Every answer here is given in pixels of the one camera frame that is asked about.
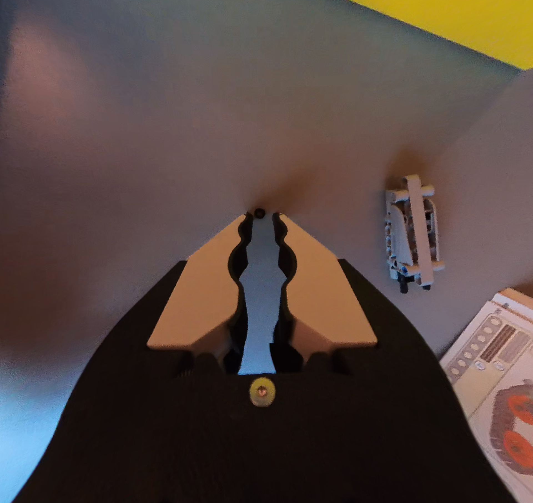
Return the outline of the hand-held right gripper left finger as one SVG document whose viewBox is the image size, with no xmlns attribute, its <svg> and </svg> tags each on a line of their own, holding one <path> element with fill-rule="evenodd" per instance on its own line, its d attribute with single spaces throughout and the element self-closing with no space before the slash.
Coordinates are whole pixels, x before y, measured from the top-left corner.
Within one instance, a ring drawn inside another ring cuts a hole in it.
<svg viewBox="0 0 533 503">
<path fill-rule="evenodd" d="M 147 347 L 212 354 L 226 372 L 240 370 L 248 313 L 240 277 L 248 266 L 254 217 L 242 214 L 188 257 Z"/>
</svg>

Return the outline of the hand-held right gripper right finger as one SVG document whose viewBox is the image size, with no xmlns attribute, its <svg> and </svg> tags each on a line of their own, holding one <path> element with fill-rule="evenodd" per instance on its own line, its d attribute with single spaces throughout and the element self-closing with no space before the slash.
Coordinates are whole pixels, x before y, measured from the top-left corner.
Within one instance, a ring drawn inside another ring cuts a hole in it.
<svg viewBox="0 0 533 503">
<path fill-rule="evenodd" d="M 272 216 L 281 287 L 270 354 L 276 372 L 300 372 L 312 355 L 377 345 L 337 256 L 283 213 Z"/>
</svg>

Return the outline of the grey desk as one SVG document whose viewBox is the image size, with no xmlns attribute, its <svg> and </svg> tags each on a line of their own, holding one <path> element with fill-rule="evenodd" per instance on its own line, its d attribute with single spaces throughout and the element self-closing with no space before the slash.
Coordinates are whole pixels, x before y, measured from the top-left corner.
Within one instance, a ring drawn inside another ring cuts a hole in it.
<svg viewBox="0 0 533 503">
<path fill-rule="evenodd" d="M 402 294 L 385 191 L 410 174 L 445 269 Z M 532 71 L 346 0 L 1 0 L 1 502 L 110 330 L 257 207 L 242 373 L 274 371 L 276 211 L 440 357 L 532 295 Z"/>
</svg>

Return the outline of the grey building block assembly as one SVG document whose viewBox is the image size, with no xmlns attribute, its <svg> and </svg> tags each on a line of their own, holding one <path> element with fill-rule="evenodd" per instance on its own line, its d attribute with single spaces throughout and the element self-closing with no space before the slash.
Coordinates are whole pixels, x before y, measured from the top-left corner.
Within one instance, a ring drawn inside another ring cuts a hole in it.
<svg viewBox="0 0 533 503">
<path fill-rule="evenodd" d="M 445 269 L 441 257 L 433 185 L 417 174 L 404 176 L 403 187 L 385 191 L 385 250 L 391 280 L 400 293 L 410 285 L 430 291 L 435 273 Z"/>
</svg>

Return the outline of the instruction booklet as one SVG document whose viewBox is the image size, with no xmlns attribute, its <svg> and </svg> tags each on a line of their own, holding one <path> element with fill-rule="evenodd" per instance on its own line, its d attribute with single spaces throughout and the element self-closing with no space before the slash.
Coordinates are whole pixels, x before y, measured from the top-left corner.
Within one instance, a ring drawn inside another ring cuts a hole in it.
<svg viewBox="0 0 533 503">
<path fill-rule="evenodd" d="M 497 292 L 440 364 L 491 466 L 532 502 L 532 298 Z"/>
</svg>

